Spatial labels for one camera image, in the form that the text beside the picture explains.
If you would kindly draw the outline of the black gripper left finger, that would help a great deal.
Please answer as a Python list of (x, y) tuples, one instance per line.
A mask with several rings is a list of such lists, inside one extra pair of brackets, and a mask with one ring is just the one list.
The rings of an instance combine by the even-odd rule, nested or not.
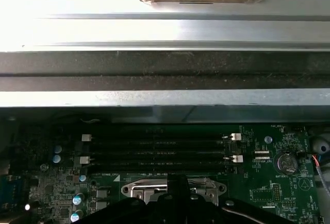
[(180, 175), (167, 176), (167, 193), (146, 204), (126, 198), (76, 223), (180, 223)]

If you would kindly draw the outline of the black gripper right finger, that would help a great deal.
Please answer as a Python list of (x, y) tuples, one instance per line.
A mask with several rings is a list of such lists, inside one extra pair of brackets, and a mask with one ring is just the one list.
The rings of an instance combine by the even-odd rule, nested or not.
[(218, 205), (193, 194), (185, 175), (177, 176), (178, 223), (293, 223), (291, 220), (233, 198), (219, 198)]

